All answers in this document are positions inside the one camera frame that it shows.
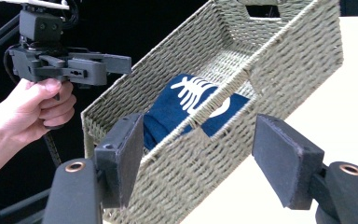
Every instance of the screw hole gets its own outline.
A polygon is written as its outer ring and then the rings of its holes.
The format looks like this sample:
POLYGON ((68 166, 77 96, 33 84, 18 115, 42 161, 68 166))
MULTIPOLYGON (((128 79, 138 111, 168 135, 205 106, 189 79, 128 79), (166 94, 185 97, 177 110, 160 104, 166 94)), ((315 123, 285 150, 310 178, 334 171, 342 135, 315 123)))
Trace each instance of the screw hole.
POLYGON ((113 145, 112 144, 107 144, 103 146, 106 149, 113 149, 113 145))

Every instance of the black background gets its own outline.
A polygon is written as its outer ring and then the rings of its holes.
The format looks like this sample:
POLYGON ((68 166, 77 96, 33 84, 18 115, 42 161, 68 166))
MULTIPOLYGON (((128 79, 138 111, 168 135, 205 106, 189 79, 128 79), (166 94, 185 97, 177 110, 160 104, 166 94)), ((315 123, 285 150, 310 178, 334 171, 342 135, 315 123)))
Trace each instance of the black background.
MULTIPOLYGON (((138 62, 164 37, 200 8, 206 0, 83 0, 78 4, 80 22, 64 32, 62 44, 93 51, 126 55, 138 62)), ((0 3, 0 27, 16 16, 20 6, 0 3)), ((260 8, 250 13, 263 14, 260 8)), ((358 16, 358 0, 341 1, 342 16, 358 16)), ((14 88, 3 63, 6 48, 16 44, 16 35, 0 48, 0 102, 14 88)), ((83 157, 83 133, 80 112, 92 103, 117 77, 110 77, 105 87, 74 89, 76 113, 65 126, 51 132, 63 161, 83 157)), ((6 207, 48 189, 55 167, 42 140, 18 153, 0 171, 0 206, 6 207)))

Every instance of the blue fabric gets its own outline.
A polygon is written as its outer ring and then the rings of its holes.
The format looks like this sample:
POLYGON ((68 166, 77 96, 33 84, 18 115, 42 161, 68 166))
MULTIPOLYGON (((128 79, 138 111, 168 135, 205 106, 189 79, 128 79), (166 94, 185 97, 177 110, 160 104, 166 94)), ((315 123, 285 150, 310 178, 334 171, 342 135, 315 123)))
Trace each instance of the blue fabric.
MULTIPOLYGON (((145 113, 144 140, 149 150, 175 129, 189 114, 211 95, 217 87, 200 77, 181 74, 173 78, 145 113)), ((248 98, 233 94, 201 125, 208 135, 214 135, 247 102, 248 98)), ((186 127, 184 133, 191 131, 186 127)))

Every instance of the finger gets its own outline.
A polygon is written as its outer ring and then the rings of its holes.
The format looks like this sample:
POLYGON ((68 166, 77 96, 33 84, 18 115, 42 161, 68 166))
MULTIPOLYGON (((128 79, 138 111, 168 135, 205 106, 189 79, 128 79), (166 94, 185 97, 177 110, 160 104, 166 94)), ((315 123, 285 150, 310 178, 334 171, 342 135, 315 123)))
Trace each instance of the finger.
POLYGON ((62 102, 67 101, 69 99, 69 97, 71 97, 73 89, 74 89, 74 85, 71 82, 69 82, 69 81, 63 82, 61 89, 59 91, 60 100, 58 101, 54 98, 44 100, 39 104, 40 108, 46 109, 46 108, 50 108, 50 107, 62 104, 62 102))
POLYGON ((45 125, 47 127, 56 127, 56 126, 62 125, 64 123, 68 122, 74 114, 75 114, 75 110, 72 108, 65 114, 62 114, 62 115, 60 115, 56 118, 53 118, 53 119, 45 120, 43 122, 43 125, 45 125))
POLYGON ((61 103, 60 105, 53 106, 52 108, 43 109, 40 114, 40 119, 53 119, 56 118, 62 114, 65 114, 70 109, 74 107, 74 104, 76 103, 76 98, 74 95, 71 95, 68 100, 61 103))
POLYGON ((29 112, 34 110, 42 101, 56 95, 61 85, 61 82, 54 78, 38 83, 22 79, 7 98, 10 98, 11 102, 16 102, 19 112, 29 112))

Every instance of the woven basket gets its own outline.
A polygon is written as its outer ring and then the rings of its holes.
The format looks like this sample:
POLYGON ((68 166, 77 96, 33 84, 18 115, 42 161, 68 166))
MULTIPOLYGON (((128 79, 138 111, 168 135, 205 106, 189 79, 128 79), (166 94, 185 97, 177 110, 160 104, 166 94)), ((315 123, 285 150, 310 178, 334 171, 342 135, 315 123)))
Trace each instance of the woven basket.
POLYGON ((104 220, 183 220, 250 154, 257 113, 285 119, 342 65, 338 16, 338 0, 211 0, 152 49, 82 112, 86 157, 178 74, 219 88, 143 157, 130 206, 105 210, 104 220), (276 5, 281 17, 250 17, 248 5, 276 5), (233 92, 250 103, 206 136, 200 125, 233 92), (188 125, 193 131, 181 134, 188 125))

